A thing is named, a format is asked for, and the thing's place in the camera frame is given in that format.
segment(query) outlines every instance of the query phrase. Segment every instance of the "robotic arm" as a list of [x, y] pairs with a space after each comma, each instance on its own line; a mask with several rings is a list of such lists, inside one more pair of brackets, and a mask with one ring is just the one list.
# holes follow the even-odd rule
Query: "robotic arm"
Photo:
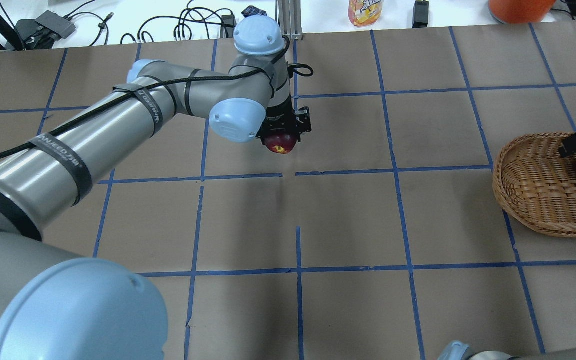
[[292, 106], [290, 42], [277, 23], [250, 16], [234, 37], [229, 74], [139, 60], [128, 84], [0, 164], [0, 360], [163, 358], [167, 315], [154, 285], [43, 244], [41, 233], [176, 114], [282, 154], [311, 131], [308, 108]]

